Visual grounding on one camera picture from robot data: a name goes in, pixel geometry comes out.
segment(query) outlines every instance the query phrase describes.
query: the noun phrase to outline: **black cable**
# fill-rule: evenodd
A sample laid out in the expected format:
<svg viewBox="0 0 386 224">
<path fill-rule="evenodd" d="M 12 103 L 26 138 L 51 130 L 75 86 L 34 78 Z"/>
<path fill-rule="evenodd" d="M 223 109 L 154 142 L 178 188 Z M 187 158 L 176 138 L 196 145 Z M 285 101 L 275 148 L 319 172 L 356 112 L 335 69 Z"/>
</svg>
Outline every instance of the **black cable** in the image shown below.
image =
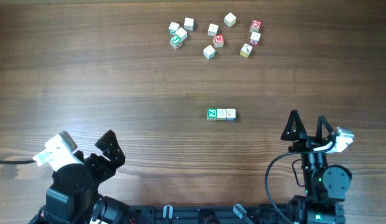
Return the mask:
<svg viewBox="0 0 386 224">
<path fill-rule="evenodd" d="M 299 184 L 299 180 L 298 180 L 298 174 L 296 173 L 296 170 L 295 170 L 295 167 L 293 166 L 296 162 L 298 161 L 302 161 L 301 159 L 297 159 L 295 161 L 292 162 L 292 171 L 293 171 L 293 174 L 295 175 L 295 180 L 296 180 L 296 184 L 299 186 L 299 187 L 305 187 L 305 185 L 300 185 Z"/>
<path fill-rule="evenodd" d="M 13 165 L 21 165 L 21 164 L 31 164 L 36 161 L 31 159 L 29 161 L 0 161 L 0 164 L 13 164 Z"/>
<path fill-rule="evenodd" d="M 279 159 L 282 159 L 284 157 L 287 157 L 287 156 L 292 156 L 292 155 L 296 155 L 296 154 L 312 154 L 312 153 L 323 153 L 323 152 L 328 152 L 330 151 L 333 147 L 335 146 L 335 139 L 333 139 L 332 141 L 332 146 L 329 147 L 328 149 L 324 149 L 324 150 L 320 150 L 320 151 L 306 151 L 306 152 L 288 152 L 288 153 L 285 153 L 285 154 L 282 154 L 281 156 L 278 156 L 277 158 L 273 159 L 273 161 L 269 164 L 267 170 L 266 170 L 266 174 L 265 174 L 265 188 L 266 188 L 266 193 L 267 193 L 267 196 L 269 197 L 269 200 L 270 202 L 272 203 L 274 209 L 281 215 L 281 217 L 283 217 L 285 219 L 285 221 L 287 221 L 287 223 L 289 224 L 294 224 L 286 215 L 284 215 L 281 210 L 277 207 L 277 205 L 275 204 L 273 198 L 272 198 L 272 195 L 270 193 L 270 190 L 269 190 L 269 184 L 268 184 L 268 178 L 269 178 L 269 172 L 270 172 L 270 169 L 272 168 L 273 164 L 275 162 L 277 162 Z"/>
</svg>

